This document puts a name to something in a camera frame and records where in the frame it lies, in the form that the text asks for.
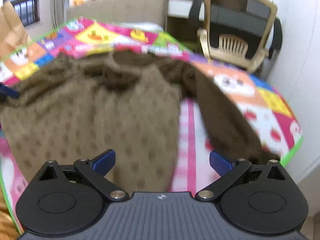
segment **colorful play mat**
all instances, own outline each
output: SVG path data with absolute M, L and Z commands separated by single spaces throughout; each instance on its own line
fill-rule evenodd
M 190 62 L 212 78 L 237 105 L 256 131 L 263 147 L 281 155 L 282 165 L 286 165 L 299 148 L 302 138 L 300 125 L 273 87 L 231 65 L 192 53 L 165 32 L 145 32 L 79 18 L 3 58 L 0 62 L 0 81 L 12 86 L 45 67 L 59 53 L 79 58 L 113 49 L 131 49 L 137 53 L 150 51 L 159 56 Z M 212 147 L 214 145 L 209 143 L 197 103 L 187 98 L 181 102 L 179 156 L 172 191 L 190 191 L 194 194 L 219 178 L 209 165 Z M 0 157 L 1 186 L 12 218 L 21 229 L 15 215 L 15 205 L 27 182 L 2 130 Z

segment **metal screw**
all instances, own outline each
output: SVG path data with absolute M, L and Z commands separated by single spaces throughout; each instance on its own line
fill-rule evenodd
M 125 192 L 122 190 L 115 190 L 110 193 L 110 196 L 115 199 L 120 199 L 125 197 Z
M 204 199 L 206 199 L 206 198 L 212 198 L 212 197 L 213 197 L 213 192 L 210 191 L 210 190 L 202 190 L 202 191 L 200 191 L 200 192 L 198 193 L 198 196 L 199 196 L 200 198 L 204 198 Z

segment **white wall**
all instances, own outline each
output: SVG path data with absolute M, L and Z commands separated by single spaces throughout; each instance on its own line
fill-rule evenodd
M 38 38 L 52 29 L 50 0 L 39 0 L 40 22 L 26 27 L 32 39 Z
M 309 215 L 314 215 L 320 211 L 320 0 L 274 2 L 284 41 L 268 82 L 284 96 L 302 126 L 303 143 L 286 169 L 307 198 Z

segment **beige headboard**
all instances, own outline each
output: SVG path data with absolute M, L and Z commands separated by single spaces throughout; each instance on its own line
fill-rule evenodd
M 165 29 L 168 0 L 93 0 L 67 9 L 67 21 L 94 18 L 99 22 L 152 22 Z

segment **curtain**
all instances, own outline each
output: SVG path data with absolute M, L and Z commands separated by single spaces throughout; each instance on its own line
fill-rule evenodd
M 53 28 L 64 23 L 65 11 L 69 6 L 69 0 L 50 0 L 51 19 Z

